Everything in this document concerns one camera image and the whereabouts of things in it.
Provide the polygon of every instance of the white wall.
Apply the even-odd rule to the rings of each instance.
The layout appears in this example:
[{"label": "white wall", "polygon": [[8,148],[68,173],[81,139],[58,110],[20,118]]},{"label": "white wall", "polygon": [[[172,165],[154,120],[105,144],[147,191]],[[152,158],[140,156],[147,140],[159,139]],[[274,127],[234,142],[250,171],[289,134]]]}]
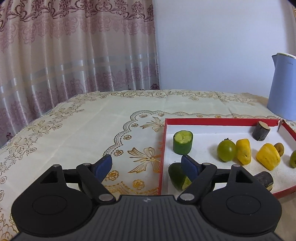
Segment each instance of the white wall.
[{"label": "white wall", "polygon": [[161,89],[268,97],[271,55],[296,54],[288,0],[155,0]]}]

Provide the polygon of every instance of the blue electric kettle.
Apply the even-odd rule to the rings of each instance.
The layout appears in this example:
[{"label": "blue electric kettle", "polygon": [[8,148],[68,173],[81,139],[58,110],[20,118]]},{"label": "blue electric kettle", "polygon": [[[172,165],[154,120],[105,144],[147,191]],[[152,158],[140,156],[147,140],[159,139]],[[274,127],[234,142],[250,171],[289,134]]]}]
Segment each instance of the blue electric kettle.
[{"label": "blue electric kettle", "polygon": [[277,53],[274,61],[274,78],[269,93],[267,108],[279,117],[296,120],[296,57]]}]

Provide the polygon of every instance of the tablecloth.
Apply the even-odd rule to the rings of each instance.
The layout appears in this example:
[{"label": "tablecloth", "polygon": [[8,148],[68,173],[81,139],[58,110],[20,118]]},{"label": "tablecloth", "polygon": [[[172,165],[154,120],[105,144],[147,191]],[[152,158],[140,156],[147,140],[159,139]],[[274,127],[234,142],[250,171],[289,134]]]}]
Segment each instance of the tablecloth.
[{"label": "tablecloth", "polygon": [[[277,118],[266,103],[248,93],[154,90],[91,92],[58,104],[0,149],[0,240],[17,233],[13,201],[51,165],[71,169],[110,154],[103,184],[111,193],[156,195],[166,118]],[[296,195],[280,201],[276,233],[295,241]]]}]

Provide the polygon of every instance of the cream tablecloth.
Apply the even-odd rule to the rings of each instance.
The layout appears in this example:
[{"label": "cream tablecloth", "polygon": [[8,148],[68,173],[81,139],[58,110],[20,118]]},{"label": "cream tablecloth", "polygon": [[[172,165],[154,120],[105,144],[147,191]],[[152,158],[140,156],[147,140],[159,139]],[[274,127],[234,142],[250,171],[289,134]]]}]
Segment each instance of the cream tablecloth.
[{"label": "cream tablecloth", "polygon": [[[266,102],[247,93],[156,90],[92,92],[57,105],[0,149],[1,240],[17,233],[13,201],[51,165],[75,168],[111,154],[112,170],[103,182],[110,192],[155,195],[165,118],[276,118]],[[295,241],[296,195],[280,201],[276,232]]]}]

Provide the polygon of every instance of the curtain fold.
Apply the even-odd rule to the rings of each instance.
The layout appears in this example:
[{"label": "curtain fold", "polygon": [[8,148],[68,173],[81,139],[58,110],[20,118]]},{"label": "curtain fold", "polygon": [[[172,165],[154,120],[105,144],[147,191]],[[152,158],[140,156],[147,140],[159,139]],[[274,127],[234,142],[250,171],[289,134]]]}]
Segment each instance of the curtain fold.
[{"label": "curtain fold", "polygon": [[0,146],[76,94],[128,89],[159,89],[152,0],[0,6]]}]

